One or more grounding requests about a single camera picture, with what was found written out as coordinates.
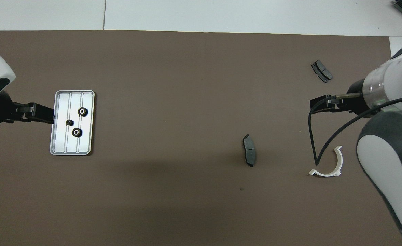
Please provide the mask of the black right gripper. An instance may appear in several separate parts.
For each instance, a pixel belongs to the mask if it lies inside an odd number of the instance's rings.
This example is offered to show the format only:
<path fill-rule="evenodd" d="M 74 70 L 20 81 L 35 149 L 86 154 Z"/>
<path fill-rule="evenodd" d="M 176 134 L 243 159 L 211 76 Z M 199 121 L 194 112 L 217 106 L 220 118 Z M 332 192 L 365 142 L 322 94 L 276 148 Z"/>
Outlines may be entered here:
<path fill-rule="evenodd" d="M 335 95 L 323 95 L 310 100 L 310 113 L 320 112 L 341 112 L 348 111 L 355 113 L 356 115 L 362 114 L 369 110 L 368 104 L 365 102 L 362 95 L 363 84 L 365 79 L 361 79 L 353 83 L 347 90 L 347 94 L 361 93 L 360 97 L 342 99 L 340 104 L 337 96 Z"/>

